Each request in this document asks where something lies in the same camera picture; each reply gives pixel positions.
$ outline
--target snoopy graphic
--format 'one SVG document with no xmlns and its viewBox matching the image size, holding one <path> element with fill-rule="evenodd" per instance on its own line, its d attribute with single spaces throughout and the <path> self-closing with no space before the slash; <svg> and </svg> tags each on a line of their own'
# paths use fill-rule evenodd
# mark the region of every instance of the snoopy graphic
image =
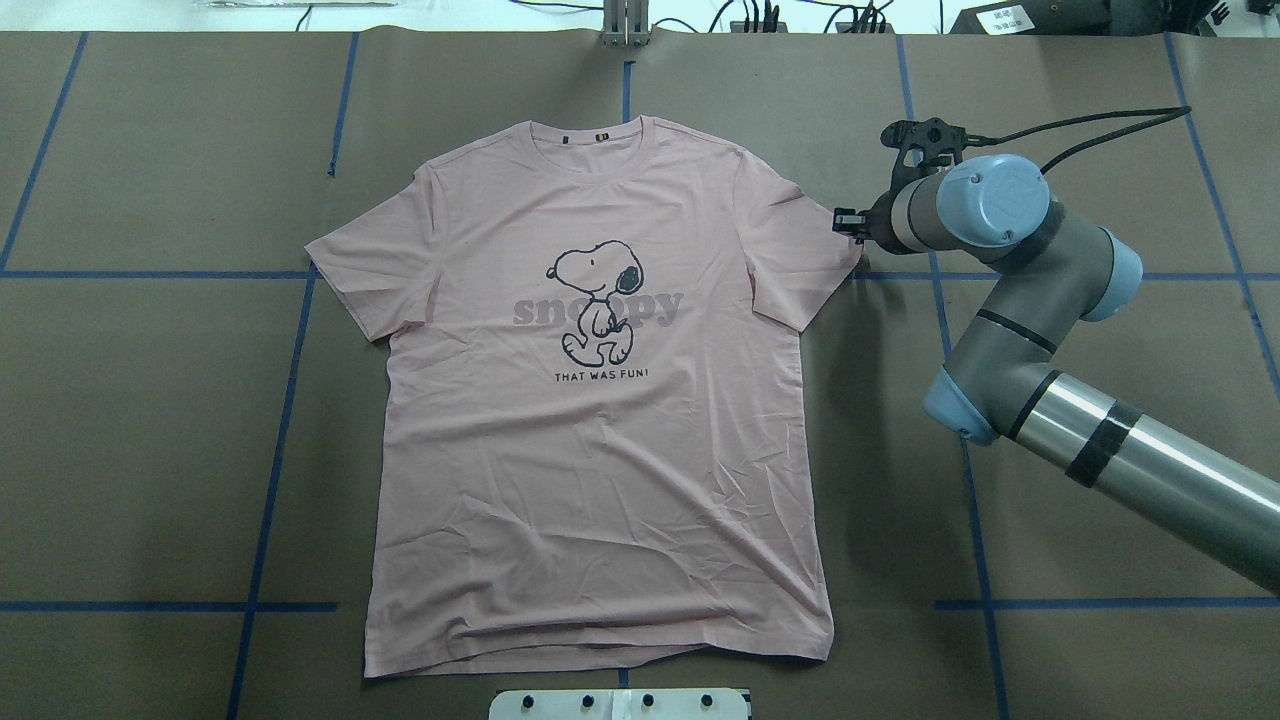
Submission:
<svg viewBox="0 0 1280 720">
<path fill-rule="evenodd" d="M 547 277 L 590 297 L 577 316 L 577 333 L 564 333 L 564 355 L 579 365 L 618 365 L 631 355 L 631 324 L 618 320 L 609 306 L 612 295 L 631 295 L 644 283 L 644 270 L 631 247 L 621 240 L 590 250 L 568 250 L 556 259 Z"/>
</svg>

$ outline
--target shirt sleeve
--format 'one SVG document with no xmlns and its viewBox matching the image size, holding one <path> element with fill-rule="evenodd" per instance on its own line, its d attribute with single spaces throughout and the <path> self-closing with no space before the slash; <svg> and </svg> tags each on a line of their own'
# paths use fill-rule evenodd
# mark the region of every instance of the shirt sleeve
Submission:
<svg viewBox="0 0 1280 720">
<path fill-rule="evenodd" d="M 306 250 L 372 341 L 426 323 L 445 219 L 439 179 L 424 165 L 408 187 Z"/>
<path fill-rule="evenodd" d="M 746 254 L 751 309 L 804 331 L 861 256 L 831 231 L 831 211 L 764 160 L 741 151 L 733 178 L 733 223 Z"/>
</svg>

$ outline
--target light blue cap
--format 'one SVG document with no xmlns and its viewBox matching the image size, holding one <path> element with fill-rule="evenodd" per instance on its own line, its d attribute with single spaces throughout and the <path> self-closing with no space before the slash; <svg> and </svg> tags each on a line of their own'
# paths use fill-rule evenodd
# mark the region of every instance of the light blue cap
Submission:
<svg viewBox="0 0 1280 720">
<path fill-rule="evenodd" d="M 978 445 L 996 442 L 996 429 L 973 406 L 946 368 L 938 370 L 938 375 L 933 378 L 929 393 L 924 396 L 924 411 L 969 442 Z"/>
<path fill-rule="evenodd" d="M 1006 247 L 1036 232 L 1051 193 L 1036 163 L 1021 155 L 984 155 L 960 163 L 938 187 L 942 224 L 977 247 Z"/>
<path fill-rule="evenodd" d="M 1094 305 L 1093 310 L 1082 315 L 1082 320 L 1097 323 L 1116 314 L 1138 295 L 1138 286 L 1142 284 L 1142 258 L 1132 247 L 1120 242 L 1107 228 L 1102 228 L 1111 238 L 1111 279 L 1107 290 L 1102 292 L 1102 300 Z"/>
</svg>

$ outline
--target robotic arm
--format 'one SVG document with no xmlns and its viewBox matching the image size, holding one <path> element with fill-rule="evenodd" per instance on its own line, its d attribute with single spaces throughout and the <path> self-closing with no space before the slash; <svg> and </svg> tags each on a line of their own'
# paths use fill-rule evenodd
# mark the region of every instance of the robotic arm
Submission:
<svg viewBox="0 0 1280 720">
<path fill-rule="evenodd" d="M 890 191 L 869 210 L 837 209 L 833 229 L 896 255 L 963 250 L 1001 274 L 925 411 L 978 445 L 1012 439 L 1280 594 L 1280 483 L 1051 364 L 1076 320 L 1133 299 L 1138 255 L 1055 199 L 1030 160 L 961 160 L 996 141 L 938 118 L 896 122 L 881 141 L 899 150 Z"/>
</svg>

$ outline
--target t-shirt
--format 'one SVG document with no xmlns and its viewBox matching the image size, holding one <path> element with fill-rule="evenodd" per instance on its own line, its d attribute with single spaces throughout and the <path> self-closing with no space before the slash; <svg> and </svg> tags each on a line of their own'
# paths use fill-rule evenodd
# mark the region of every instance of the t-shirt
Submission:
<svg viewBox="0 0 1280 720">
<path fill-rule="evenodd" d="M 860 247 L 795 183 L 525 122 L 307 251 L 390 338 L 366 676 L 827 657 L 799 341 Z"/>
</svg>

